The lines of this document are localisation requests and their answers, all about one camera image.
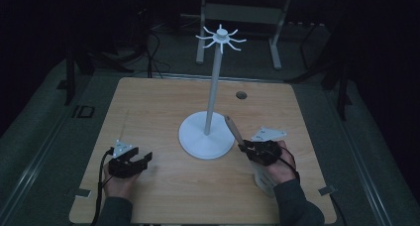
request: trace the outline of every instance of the metal frame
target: metal frame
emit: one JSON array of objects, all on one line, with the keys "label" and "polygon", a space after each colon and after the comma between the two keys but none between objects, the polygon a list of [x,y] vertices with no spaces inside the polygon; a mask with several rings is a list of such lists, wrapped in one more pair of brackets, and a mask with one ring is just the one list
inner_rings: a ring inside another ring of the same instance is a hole
[{"label": "metal frame", "polygon": [[[278,54],[277,42],[281,33],[281,29],[284,25],[284,20],[286,18],[290,2],[291,0],[285,0],[282,9],[274,9],[213,4],[206,3],[206,0],[201,0],[200,37],[205,37],[203,28],[206,20],[226,20],[276,25],[275,33],[271,38],[268,39],[268,44],[271,52],[273,68],[281,69],[281,61]],[[205,41],[199,40],[197,47],[197,57],[195,60],[198,64],[202,64],[204,62],[204,46]]]}]

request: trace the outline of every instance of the round white base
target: round white base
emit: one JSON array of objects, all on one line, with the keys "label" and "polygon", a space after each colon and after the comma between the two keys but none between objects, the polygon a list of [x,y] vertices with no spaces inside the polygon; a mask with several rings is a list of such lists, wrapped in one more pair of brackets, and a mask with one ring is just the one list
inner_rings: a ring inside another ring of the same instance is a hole
[{"label": "round white base", "polygon": [[182,148],[198,159],[210,160],[224,156],[232,148],[235,138],[225,122],[225,117],[213,113],[210,134],[204,134],[207,111],[188,116],[179,128]]}]

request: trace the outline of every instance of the white object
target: white object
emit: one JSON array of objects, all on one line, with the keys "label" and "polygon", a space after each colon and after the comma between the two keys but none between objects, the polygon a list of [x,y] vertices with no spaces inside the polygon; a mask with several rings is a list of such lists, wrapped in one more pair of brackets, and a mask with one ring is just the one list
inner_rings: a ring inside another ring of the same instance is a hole
[{"label": "white object", "polygon": [[223,45],[228,44],[232,49],[240,51],[240,49],[233,47],[230,41],[241,43],[245,40],[231,39],[230,36],[236,34],[238,30],[229,34],[222,29],[222,25],[219,26],[216,33],[205,30],[207,33],[212,34],[213,37],[202,38],[197,36],[197,38],[202,40],[212,39],[213,42],[204,48],[209,48],[216,44],[207,112],[192,114],[182,122],[179,128],[179,142],[188,154],[198,159],[209,160],[222,157],[229,152],[234,144],[234,136],[225,123],[225,117],[218,113],[213,113],[222,63]]},{"label": "white object", "polygon": [[285,131],[262,127],[255,135],[251,137],[251,139],[253,142],[265,142],[268,140],[283,138],[286,135],[287,133]]},{"label": "white object", "polygon": [[188,116],[179,128],[179,142],[191,156],[203,159],[217,159],[224,156],[234,145],[234,136],[225,123],[225,117],[214,113],[210,134],[205,135],[206,111]]},{"label": "white object", "polygon": [[116,140],[115,141],[115,146],[114,146],[114,153],[113,153],[112,157],[114,159],[116,159],[116,158],[122,156],[123,154],[129,152],[132,149],[133,149],[133,145],[128,145],[128,144],[125,144],[125,143],[123,143],[119,140]]},{"label": "white object", "polygon": [[254,169],[254,178],[257,186],[268,196],[274,197],[274,187],[277,185],[263,165],[250,161]]},{"label": "white object", "polygon": [[210,43],[210,45],[203,47],[204,49],[207,49],[211,47],[213,44],[216,44],[216,49],[214,52],[214,61],[213,61],[213,72],[211,77],[211,89],[210,89],[210,97],[209,97],[209,103],[207,107],[207,118],[206,118],[206,125],[204,127],[204,134],[209,135],[210,133],[210,125],[212,120],[212,115],[214,111],[214,102],[216,99],[216,93],[217,93],[217,84],[219,81],[219,73],[220,73],[220,66],[222,63],[222,55],[223,55],[223,45],[228,44],[232,49],[236,51],[240,51],[240,49],[235,48],[231,45],[230,41],[234,41],[237,43],[245,42],[246,40],[234,40],[230,38],[231,36],[235,35],[238,30],[234,31],[232,34],[229,34],[228,31],[222,29],[222,25],[219,25],[219,29],[216,33],[208,31],[205,27],[203,27],[204,30],[213,35],[212,37],[199,37],[196,36],[200,40],[209,40],[212,39],[213,42]]}]

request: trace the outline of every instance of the sleeve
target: sleeve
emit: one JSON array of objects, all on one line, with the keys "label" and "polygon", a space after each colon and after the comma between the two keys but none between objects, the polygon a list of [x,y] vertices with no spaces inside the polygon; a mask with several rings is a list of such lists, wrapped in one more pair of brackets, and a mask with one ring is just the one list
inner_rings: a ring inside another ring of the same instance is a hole
[{"label": "sleeve", "polygon": [[96,226],[129,226],[133,204],[125,198],[107,197]]},{"label": "sleeve", "polygon": [[281,226],[324,225],[324,214],[306,200],[297,179],[277,185],[274,193]]}]

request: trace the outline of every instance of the tabletop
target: tabletop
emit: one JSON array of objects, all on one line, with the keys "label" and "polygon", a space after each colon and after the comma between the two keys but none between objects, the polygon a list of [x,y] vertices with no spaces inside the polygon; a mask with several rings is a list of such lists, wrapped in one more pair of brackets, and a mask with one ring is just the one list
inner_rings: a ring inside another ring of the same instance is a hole
[{"label": "tabletop", "polygon": [[[122,78],[104,120],[80,188],[92,190],[76,197],[69,218],[73,223],[93,219],[102,156],[116,140],[153,152],[149,168],[136,182],[133,223],[155,224],[278,224],[275,198],[266,196],[237,143],[223,157],[200,160],[179,144],[178,130],[185,118],[206,111],[209,80]],[[246,99],[236,96],[238,91]],[[229,115],[244,139],[261,127],[282,130],[295,156],[301,185],[309,201],[336,221],[326,186],[299,105],[288,84],[219,81],[215,112]]]}]

